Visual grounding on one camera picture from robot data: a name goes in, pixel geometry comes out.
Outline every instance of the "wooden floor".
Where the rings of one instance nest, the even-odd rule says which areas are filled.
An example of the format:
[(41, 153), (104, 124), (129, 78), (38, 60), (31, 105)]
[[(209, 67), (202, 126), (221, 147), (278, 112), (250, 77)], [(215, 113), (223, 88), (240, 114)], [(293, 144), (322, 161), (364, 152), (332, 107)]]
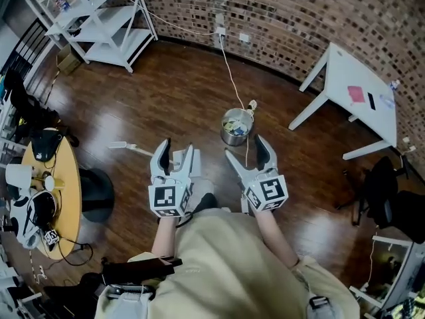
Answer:
[[(31, 92), (47, 91), (56, 73), (54, 60), (52, 54)], [(375, 226), (364, 217), (359, 228), (353, 227), (351, 208), (334, 210), (335, 204), (353, 196), (342, 171), (348, 169), (360, 180), (362, 169), (371, 168), (380, 157), (389, 155), (395, 166), (398, 158), (388, 149), (342, 160), (345, 152), (378, 138), (358, 123), (349, 123), (344, 111), (332, 104), (289, 131), (289, 123), (314, 95), (298, 92), (297, 86), (248, 64), (229, 60), (229, 65), (243, 103), (247, 106), (251, 99), (258, 102), (254, 132), (275, 149), (280, 173), (288, 184), (290, 198), (275, 212), (282, 231), (299, 254), (316, 258), (347, 286), (361, 286), (369, 276)], [(82, 220), (80, 241), (93, 245), (94, 258), (81, 267), (64, 261), (53, 265), (46, 271), (44, 285), (77, 283), (84, 273), (101, 270), (103, 256), (124, 262), (151, 248), (157, 222), (147, 200), (149, 160), (129, 151), (110, 150), (110, 142), (128, 141), (151, 152), (166, 137), (173, 140), (172, 150), (194, 143), (201, 150), (203, 172), (215, 184), (220, 205), (239, 209), (240, 190), (225, 161), (226, 146), (219, 132), (221, 116), (240, 104), (222, 56), (156, 42), (135, 63), (133, 74), (96, 62), (83, 64), (70, 76), (61, 74), (48, 106), (57, 110), (79, 137), (79, 164), (109, 174), (116, 202), (104, 225)], [(232, 150), (242, 161), (245, 149), (243, 145)], [(254, 150), (250, 150), (249, 162), (251, 166), (254, 163)], [(403, 189), (419, 188), (412, 179), (400, 184)], [(400, 235), (397, 230), (380, 234)], [(33, 282), (28, 251), (12, 234), (2, 234), (2, 238), (18, 273), (35, 289), (41, 289)], [(83, 261), (87, 256), (88, 252), (79, 252), (70, 260)], [(38, 251), (33, 260), (44, 269), (52, 262)]]

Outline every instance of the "round wooden table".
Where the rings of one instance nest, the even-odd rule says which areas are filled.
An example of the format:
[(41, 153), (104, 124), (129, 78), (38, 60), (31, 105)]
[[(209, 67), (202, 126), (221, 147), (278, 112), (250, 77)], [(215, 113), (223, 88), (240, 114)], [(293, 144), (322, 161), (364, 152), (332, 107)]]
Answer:
[(66, 239), (77, 241), (80, 231), (82, 196), (80, 173), (78, 171), (78, 163), (74, 155), (74, 150), (72, 150), (66, 137), (63, 137), (56, 152), (56, 158), (53, 156), (48, 162), (40, 162), (36, 161), (34, 158), (32, 145), (30, 143), (25, 150), (22, 164), (32, 165), (37, 168), (40, 171), (39, 177), (41, 177), (44, 171), (49, 171), (53, 177), (61, 179), (65, 183), (65, 187), (60, 193), (57, 189), (52, 192), (60, 209), (59, 215), (52, 223), (53, 229), (55, 229), (61, 237), (58, 243), (60, 245), (60, 250), (58, 244), (56, 244), (53, 250), (49, 252), (44, 237), (37, 247), (42, 254), (51, 259), (63, 259), (63, 257), (69, 255), (74, 248), (74, 243)]

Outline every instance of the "table leg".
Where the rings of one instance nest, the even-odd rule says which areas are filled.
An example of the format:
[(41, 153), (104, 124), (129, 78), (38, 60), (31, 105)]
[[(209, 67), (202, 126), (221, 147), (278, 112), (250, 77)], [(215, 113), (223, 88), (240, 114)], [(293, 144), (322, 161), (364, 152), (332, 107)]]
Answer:
[(354, 150), (352, 152), (347, 152), (346, 154), (343, 154), (343, 160), (351, 160), (352, 158), (367, 155), (367, 154), (370, 154), (371, 152), (377, 152), (378, 150), (385, 149), (389, 146), (391, 146), (391, 144), (382, 140), (382, 141), (376, 142), (374, 144), (371, 144), (369, 146), (365, 146), (363, 148), (360, 148), (360, 149)]
[(358, 117), (354, 116), (353, 114), (351, 116), (348, 117), (348, 121), (349, 122), (354, 122)]
[(320, 108), (323, 103), (327, 101), (327, 97), (325, 95), (325, 91), (314, 98), (313, 102), (309, 104), (307, 108), (305, 108), (301, 114), (299, 114), (296, 119), (294, 119), (291, 124), (288, 126), (290, 130), (294, 130), (297, 126), (299, 126), (302, 122), (304, 122), (307, 118), (311, 116), (313, 112), (315, 112), (318, 108)]
[(303, 92), (307, 88), (307, 86), (310, 85), (313, 79), (319, 74), (320, 70), (326, 65), (328, 54), (329, 54), (329, 47), (326, 49), (325, 53), (323, 53), (323, 55), (320, 57), (317, 64), (313, 67), (313, 70), (310, 71), (307, 78), (304, 79), (303, 83), (299, 87), (299, 90), (301, 92)]

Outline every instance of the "white table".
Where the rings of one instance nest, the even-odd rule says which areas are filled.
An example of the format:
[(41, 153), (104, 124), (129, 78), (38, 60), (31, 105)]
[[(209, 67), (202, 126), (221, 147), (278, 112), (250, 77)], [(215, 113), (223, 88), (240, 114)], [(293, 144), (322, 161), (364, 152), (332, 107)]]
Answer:
[[(389, 146), (397, 145), (397, 126), (395, 103), (392, 90), (367, 66), (359, 62), (349, 53), (330, 43), (323, 56), (309, 73), (299, 90), (304, 91), (320, 70), (326, 65), (325, 88), (313, 102), (305, 108), (289, 125), (294, 130), (304, 120), (311, 116), (327, 100), (340, 105), (351, 113), (349, 121), (360, 119), (370, 129), (375, 131), (382, 140), (363, 148), (347, 152), (344, 160), (363, 156)], [(353, 102), (348, 87), (358, 86), (363, 90), (365, 102)], [(371, 108), (368, 93), (373, 95), (375, 109)]]

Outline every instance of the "wall outlet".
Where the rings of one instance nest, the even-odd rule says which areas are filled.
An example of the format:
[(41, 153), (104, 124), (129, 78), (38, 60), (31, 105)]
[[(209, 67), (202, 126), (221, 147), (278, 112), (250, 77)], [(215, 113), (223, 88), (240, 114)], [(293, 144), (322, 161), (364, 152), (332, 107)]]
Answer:
[(240, 33), (239, 34), (239, 40), (243, 41), (244, 43), (249, 43), (250, 42), (250, 36), (246, 35), (245, 33)]
[(217, 27), (217, 29), (215, 30), (220, 36), (221, 35), (226, 35), (226, 29), (224, 27)]

